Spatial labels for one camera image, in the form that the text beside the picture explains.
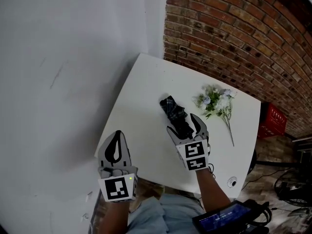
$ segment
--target white table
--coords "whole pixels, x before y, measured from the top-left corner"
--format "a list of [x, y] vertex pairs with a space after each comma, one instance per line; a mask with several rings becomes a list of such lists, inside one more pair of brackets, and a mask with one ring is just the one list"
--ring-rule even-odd
[[[230, 121], [235, 147], [222, 119], [214, 116], [206, 120], [192, 102], [192, 97], [202, 92], [204, 84], [237, 91]], [[193, 129], [190, 113], [206, 123], [211, 145], [209, 162], [214, 165], [216, 180], [228, 197], [238, 197], [253, 156], [260, 101], [207, 75], [146, 54], [139, 55], [122, 87], [100, 138], [96, 156], [104, 140], [112, 132], [121, 130], [140, 178], [200, 193], [195, 172], [183, 167], [166, 131], [170, 122], [159, 102], [167, 95], [172, 95], [178, 105], [185, 107], [186, 120]], [[227, 182], [232, 176], [237, 177], [237, 184], [229, 188]]]

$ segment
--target tiled floor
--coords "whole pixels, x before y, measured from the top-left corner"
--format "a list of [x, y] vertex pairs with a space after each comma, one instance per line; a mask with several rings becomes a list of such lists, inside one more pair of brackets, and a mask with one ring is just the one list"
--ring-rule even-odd
[[[274, 162], [295, 162], [293, 158], [293, 145], [290, 139], [286, 137], [271, 137], [265, 140], [257, 140], [255, 149], [257, 151], [258, 160]], [[246, 177], [246, 182], [256, 180], [262, 175], [268, 175], [281, 169], [284, 168], [256, 165], [253, 171]], [[283, 173], [284, 172], [281, 171], [272, 176], [265, 176], [256, 182], [249, 183], [241, 191], [238, 200], [243, 202], [247, 199], [254, 199], [258, 203], [264, 203], [266, 201], [269, 201], [270, 208], [277, 207], [290, 211], [297, 209], [298, 207], [296, 206], [292, 206], [284, 201], [279, 201], [275, 194], [274, 183]], [[179, 193], [175, 189], [154, 184], [144, 179], [139, 179], [137, 200], [131, 204], [130, 210], [134, 210], [139, 205], [139, 203], [146, 198], [149, 198], [151, 196], [159, 198], [161, 193], [163, 192], [173, 194]], [[105, 202], [103, 197], [101, 197], [93, 221], [94, 234], [98, 233], [98, 225], [101, 219], [104, 217], [105, 211]], [[268, 225], [268, 227], [270, 228], [270, 233], [299, 234], [304, 232], [310, 218], [300, 218], [297, 216], [288, 217], [288, 214], [289, 212], [287, 211], [273, 211], [273, 219]]]

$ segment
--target electronic device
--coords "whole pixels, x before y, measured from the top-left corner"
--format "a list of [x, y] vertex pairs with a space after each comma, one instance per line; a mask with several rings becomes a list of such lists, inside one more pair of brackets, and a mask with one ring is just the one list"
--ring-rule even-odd
[[[268, 233], [268, 228], [263, 228], [272, 219], [268, 206], [268, 202], [259, 205], [254, 200], [245, 203], [236, 200], [224, 208], [194, 217], [193, 224], [201, 234]], [[261, 214], [266, 216], [267, 221], [254, 222]]]

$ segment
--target red crate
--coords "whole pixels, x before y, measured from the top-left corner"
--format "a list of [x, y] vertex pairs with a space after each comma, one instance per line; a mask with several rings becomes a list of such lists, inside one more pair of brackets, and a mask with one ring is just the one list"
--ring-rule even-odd
[[271, 103], [261, 104], [258, 138], [282, 136], [287, 118]]

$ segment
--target forearm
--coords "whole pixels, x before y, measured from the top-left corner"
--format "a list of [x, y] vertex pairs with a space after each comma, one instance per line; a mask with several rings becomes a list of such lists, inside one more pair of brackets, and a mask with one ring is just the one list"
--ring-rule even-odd
[[99, 227], [99, 234], [124, 234], [127, 232], [130, 202], [107, 203], [108, 208]]
[[229, 198], [219, 187], [208, 168], [197, 170], [196, 175], [206, 212], [210, 212], [230, 204]]

